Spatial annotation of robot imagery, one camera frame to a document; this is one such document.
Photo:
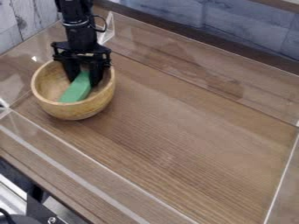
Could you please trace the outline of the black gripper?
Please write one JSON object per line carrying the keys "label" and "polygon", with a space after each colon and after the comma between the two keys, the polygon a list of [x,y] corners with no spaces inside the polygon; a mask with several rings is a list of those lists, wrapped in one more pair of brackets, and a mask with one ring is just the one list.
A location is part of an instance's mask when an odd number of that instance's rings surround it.
{"label": "black gripper", "polygon": [[67,40],[52,42],[54,59],[60,61],[70,82],[74,82],[80,74],[80,63],[88,63],[90,84],[95,87],[104,76],[104,71],[111,67],[111,50],[98,41],[98,29],[95,24],[84,21],[78,24],[63,24]]}

